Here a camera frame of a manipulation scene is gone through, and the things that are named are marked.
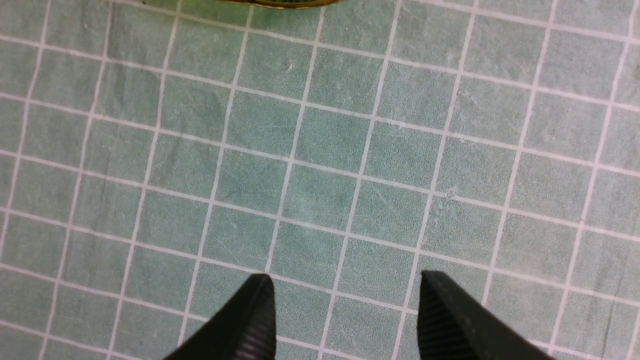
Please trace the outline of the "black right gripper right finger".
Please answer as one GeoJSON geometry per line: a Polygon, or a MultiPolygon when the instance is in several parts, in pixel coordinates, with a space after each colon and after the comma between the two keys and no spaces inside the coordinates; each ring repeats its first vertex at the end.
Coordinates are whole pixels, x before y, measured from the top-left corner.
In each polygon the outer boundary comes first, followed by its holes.
{"type": "Polygon", "coordinates": [[[550,360],[442,271],[422,271],[417,314],[421,360],[550,360]]]}

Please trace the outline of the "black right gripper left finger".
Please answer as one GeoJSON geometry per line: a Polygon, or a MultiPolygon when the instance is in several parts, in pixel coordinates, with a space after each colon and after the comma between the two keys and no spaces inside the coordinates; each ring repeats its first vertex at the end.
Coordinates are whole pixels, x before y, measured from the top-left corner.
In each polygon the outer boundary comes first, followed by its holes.
{"type": "Polygon", "coordinates": [[[274,360],[275,289],[266,273],[252,274],[167,360],[274,360]]]}

